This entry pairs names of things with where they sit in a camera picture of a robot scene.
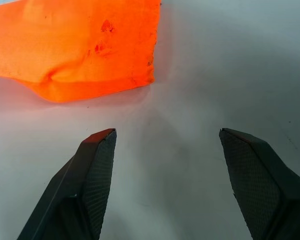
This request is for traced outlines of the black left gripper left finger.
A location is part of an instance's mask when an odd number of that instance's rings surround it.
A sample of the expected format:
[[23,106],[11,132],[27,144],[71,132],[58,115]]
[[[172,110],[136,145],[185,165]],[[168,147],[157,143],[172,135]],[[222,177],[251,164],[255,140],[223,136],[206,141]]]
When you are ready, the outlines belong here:
[[98,240],[110,194],[117,132],[83,140],[53,176],[27,220],[20,240]]

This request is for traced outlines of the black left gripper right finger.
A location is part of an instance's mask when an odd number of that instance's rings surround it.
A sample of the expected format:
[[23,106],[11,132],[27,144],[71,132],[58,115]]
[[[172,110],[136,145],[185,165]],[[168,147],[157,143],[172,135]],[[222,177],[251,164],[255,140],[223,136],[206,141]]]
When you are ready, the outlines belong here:
[[300,240],[300,177],[264,140],[222,128],[234,197],[254,240]]

